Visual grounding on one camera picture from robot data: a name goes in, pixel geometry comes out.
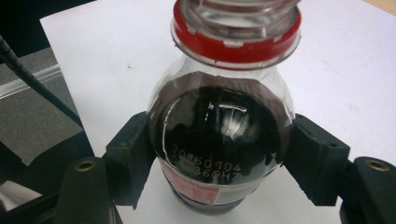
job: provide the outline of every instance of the red label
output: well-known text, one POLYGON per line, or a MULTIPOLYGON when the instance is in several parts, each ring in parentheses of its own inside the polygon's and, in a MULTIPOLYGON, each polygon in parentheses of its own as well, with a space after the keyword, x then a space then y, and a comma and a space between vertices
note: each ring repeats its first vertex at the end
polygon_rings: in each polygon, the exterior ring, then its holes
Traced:
POLYGON ((175 190, 196 202, 214 204, 219 194, 218 188, 204 187, 195 184, 187 178, 176 173, 176 171, 174 171, 171 167, 169 167, 169 165, 165 164, 163 161, 159 161, 161 163, 166 178, 169 180, 175 190))

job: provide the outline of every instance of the gray carpet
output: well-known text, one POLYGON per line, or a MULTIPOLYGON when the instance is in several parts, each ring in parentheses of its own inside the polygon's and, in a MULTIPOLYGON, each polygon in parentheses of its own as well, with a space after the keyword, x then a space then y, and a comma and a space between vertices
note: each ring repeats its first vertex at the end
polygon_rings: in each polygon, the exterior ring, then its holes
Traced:
MULTIPOLYGON (((38 72, 57 62, 51 49, 43 49, 21 58, 32 72, 38 72)), ((18 79, 5 64, 0 65, 0 86, 18 79)), ((44 85, 66 105, 76 111, 63 77, 44 85)), ((0 141, 22 158, 25 164, 41 152, 81 129, 56 107, 32 89, 21 91, 0 100, 0 141)))

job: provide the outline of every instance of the clear plastic bottle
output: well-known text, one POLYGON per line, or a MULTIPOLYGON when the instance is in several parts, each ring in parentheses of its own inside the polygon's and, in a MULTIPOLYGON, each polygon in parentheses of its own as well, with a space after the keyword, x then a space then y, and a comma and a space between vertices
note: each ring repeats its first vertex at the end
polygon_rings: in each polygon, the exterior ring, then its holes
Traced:
POLYGON ((276 64, 299 42, 296 3, 175 4, 185 54, 153 93, 149 135, 172 191, 196 212, 231 211, 287 153, 294 112, 276 64))

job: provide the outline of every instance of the black cable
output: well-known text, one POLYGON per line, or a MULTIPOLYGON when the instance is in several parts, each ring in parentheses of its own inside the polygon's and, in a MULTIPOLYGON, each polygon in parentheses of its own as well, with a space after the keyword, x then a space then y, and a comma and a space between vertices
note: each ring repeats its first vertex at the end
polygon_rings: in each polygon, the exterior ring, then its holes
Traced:
POLYGON ((50 92, 43 86, 33 75, 29 72, 15 55, 14 51, 9 47, 6 40, 0 36, 0 58, 6 65, 14 72, 17 77, 23 80, 38 94, 48 100, 51 104, 55 105, 59 110, 66 114, 67 117, 72 119, 76 124, 82 128, 81 120, 78 115, 74 113, 67 105, 65 105, 58 97, 50 92))

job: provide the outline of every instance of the white table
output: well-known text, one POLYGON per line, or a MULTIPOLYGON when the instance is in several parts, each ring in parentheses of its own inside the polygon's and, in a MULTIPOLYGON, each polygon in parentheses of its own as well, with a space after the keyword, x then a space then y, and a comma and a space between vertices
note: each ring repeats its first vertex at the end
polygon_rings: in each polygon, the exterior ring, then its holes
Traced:
MULTIPOLYGON (((169 27, 174 0, 97 1, 41 20, 93 150, 147 109, 156 81, 181 54, 169 27)), ((295 110, 352 147, 350 159, 396 164, 396 17, 362 1, 303 1, 303 38, 279 66, 295 110)), ((157 161, 137 210, 124 223, 340 223, 337 207, 315 207, 285 168, 231 213, 180 205, 157 161)))

